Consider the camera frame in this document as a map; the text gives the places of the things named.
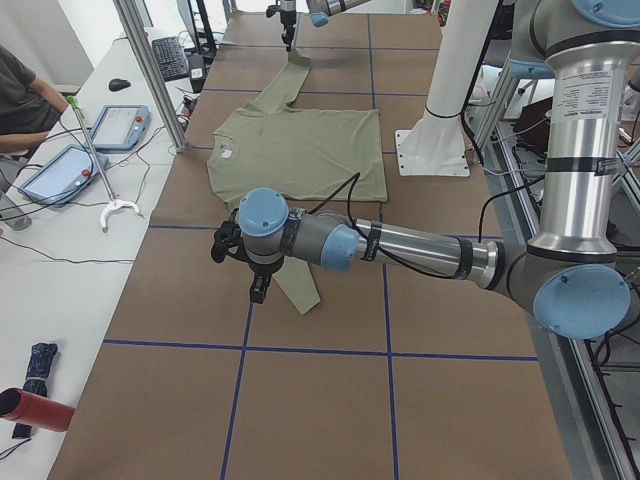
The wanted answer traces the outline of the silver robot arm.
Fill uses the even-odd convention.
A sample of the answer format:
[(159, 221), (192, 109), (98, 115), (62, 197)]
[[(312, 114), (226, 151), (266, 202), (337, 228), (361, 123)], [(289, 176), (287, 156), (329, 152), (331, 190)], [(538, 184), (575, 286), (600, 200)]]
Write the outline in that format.
[[(325, 26), (332, 16), (349, 11), (369, 0), (308, 0), (308, 14), (314, 27)], [(269, 5), (265, 12), (267, 18), (278, 15), (282, 25), (281, 39), (286, 51), (292, 51), (292, 43), (296, 32), (298, 12), (296, 0), (281, 0)]]
[(639, 297), (607, 237), (623, 81), (639, 53), (635, 1), (519, 1), (503, 78), (550, 78), (541, 217), (524, 244), (430, 234), (321, 209), (276, 190), (241, 200), (233, 233), (262, 302), (286, 258), (345, 271), (356, 258), (428, 277), (468, 280), (520, 306), (547, 330), (590, 340), (620, 333)]

